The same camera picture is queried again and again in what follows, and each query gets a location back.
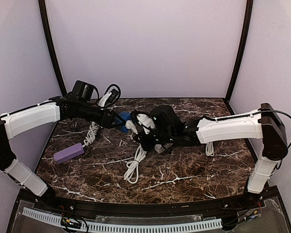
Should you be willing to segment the dark blue cube socket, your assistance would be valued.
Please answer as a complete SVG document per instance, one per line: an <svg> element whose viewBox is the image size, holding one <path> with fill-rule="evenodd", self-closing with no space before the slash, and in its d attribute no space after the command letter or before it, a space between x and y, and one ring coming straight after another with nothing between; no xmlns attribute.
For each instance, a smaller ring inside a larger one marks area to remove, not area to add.
<svg viewBox="0 0 291 233"><path fill-rule="evenodd" d="M122 117L122 119L125 122L127 122L128 120L131 120L131 115L129 112L121 112L119 115ZM125 125L119 126L118 130L123 132L123 133L127 133L129 131L129 129L127 129Z"/></svg>

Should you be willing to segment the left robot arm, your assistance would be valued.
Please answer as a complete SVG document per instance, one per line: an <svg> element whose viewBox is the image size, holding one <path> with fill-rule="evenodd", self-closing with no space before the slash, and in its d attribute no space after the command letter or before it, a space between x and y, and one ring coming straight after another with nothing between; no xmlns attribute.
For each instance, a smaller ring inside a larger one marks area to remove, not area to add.
<svg viewBox="0 0 291 233"><path fill-rule="evenodd" d="M111 109L63 97L55 97L22 110L0 115L0 170L38 197L53 192L47 183L17 159L9 141L34 128L68 118L82 118L106 129L120 127L126 123Z"/></svg>

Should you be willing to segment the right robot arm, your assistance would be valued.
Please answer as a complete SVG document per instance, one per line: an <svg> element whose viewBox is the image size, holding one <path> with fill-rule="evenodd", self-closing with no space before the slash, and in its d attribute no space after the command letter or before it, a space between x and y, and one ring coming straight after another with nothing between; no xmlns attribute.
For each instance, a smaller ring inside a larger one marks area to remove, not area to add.
<svg viewBox="0 0 291 233"><path fill-rule="evenodd" d="M131 117L143 127L134 139L145 151L156 145L191 147L224 140L262 139L262 154L247 182L247 191L259 194L291 146L279 114L270 104L263 103L259 109L239 115L202 116L182 122L171 106L160 105L150 113L134 110Z"/></svg>

